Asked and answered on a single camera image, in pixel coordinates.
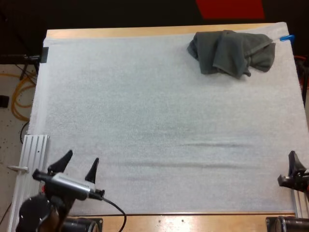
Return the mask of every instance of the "white foam sheet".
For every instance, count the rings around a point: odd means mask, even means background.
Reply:
[[[66,173],[84,178],[129,214],[292,211],[287,174],[309,137],[285,23],[249,30],[276,43],[269,72],[202,75],[186,48],[193,34],[46,39],[30,133],[49,134],[47,164],[69,149]],[[118,214],[77,201],[74,215]]]

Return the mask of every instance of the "black background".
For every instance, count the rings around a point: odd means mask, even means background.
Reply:
[[[47,29],[287,22],[294,54],[309,54],[309,1],[263,0],[265,19],[204,20],[195,0],[0,0],[0,63],[7,54],[37,55]],[[16,35],[20,35],[24,45]]]

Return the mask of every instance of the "wooden frame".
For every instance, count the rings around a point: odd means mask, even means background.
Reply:
[[[46,38],[104,38],[156,36],[195,33],[197,31],[245,30],[271,24],[231,24],[156,28],[111,28],[111,29],[60,29],[48,30]],[[294,216],[293,212],[244,212],[207,214],[131,215],[127,217],[126,232],[266,232],[266,217]],[[104,232],[117,232],[123,216],[97,216],[102,218]]]

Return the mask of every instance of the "gray cloth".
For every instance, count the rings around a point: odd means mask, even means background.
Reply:
[[[263,34],[236,33],[231,30],[197,32],[188,52],[199,61],[202,74],[246,74],[252,66],[267,72],[275,59],[275,43]]]

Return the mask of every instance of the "blue object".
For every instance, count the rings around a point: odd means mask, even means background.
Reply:
[[[295,40],[295,36],[294,35],[287,35],[287,36],[282,36],[280,38],[280,41],[286,41],[286,40],[291,41],[291,44],[293,44],[294,40]]]

